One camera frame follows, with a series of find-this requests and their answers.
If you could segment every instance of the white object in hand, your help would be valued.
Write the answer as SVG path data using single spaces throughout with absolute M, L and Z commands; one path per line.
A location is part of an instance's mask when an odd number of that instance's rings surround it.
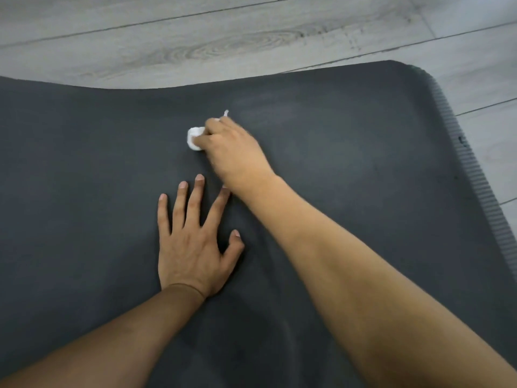
M 225 110 L 224 116 L 228 116 L 228 110 Z M 194 151 L 201 151 L 201 149 L 192 142 L 192 139 L 197 136 L 201 136 L 205 132 L 205 127 L 194 127 L 190 128 L 187 132 L 187 144 L 189 145 L 190 149 L 193 149 Z

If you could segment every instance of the left hand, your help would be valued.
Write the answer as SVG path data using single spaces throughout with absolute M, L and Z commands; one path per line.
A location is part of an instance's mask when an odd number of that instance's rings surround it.
M 200 226 L 204 185 L 205 178 L 198 174 L 185 215 L 188 184 L 185 181 L 179 184 L 172 212 L 172 231 L 167 213 L 167 196 L 160 196 L 158 276 L 162 290 L 172 285 L 185 285 L 196 289 L 203 298 L 214 295 L 222 289 L 244 250 L 237 230 L 232 231 L 224 254 L 217 247 L 217 228 L 228 202 L 229 189 L 221 189 L 203 227 Z

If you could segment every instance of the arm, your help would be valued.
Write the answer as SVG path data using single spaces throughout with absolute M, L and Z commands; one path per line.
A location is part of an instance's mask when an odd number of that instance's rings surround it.
M 198 176 L 187 217 L 187 183 L 182 182 L 173 210 L 173 229 L 167 197 L 158 202 L 160 254 L 158 274 L 162 291 L 142 305 L 56 350 L 36 364 L 0 381 L 0 388 L 142 387 L 160 354 L 174 335 L 228 279 L 244 248 L 237 232 L 221 255 L 216 233 L 229 197 L 223 189 L 201 228 L 199 206 L 204 178 Z
M 239 125 L 210 119 L 206 133 L 194 143 L 286 252 L 368 382 L 517 386 L 515 370 L 471 329 L 275 176 Z

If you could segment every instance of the forearm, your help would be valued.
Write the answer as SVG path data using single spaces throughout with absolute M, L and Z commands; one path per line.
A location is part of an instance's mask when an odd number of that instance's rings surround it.
M 280 178 L 243 201 L 284 249 L 329 330 L 371 383 L 516 381 L 474 332 Z
M 144 304 L 2 380 L 0 388 L 141 387 L 171 338 L 203 303 L 186 286 Z

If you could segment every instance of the dark gray yoga mat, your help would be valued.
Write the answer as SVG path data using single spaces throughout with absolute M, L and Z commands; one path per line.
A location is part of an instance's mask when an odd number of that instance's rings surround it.
M 203 173 L 205 217 L 221 182 L 186 133 L 225 109 L 298 193 L 517 366 L 515 283 L 435 98 L 425 74 L 393 62 L 158 90 L 1 78 L 0 376 L 159 290 L 158 196 Z M 149 386 L 362 386 L 236 198 L 222 248 L 233 228 L 242 261 Z

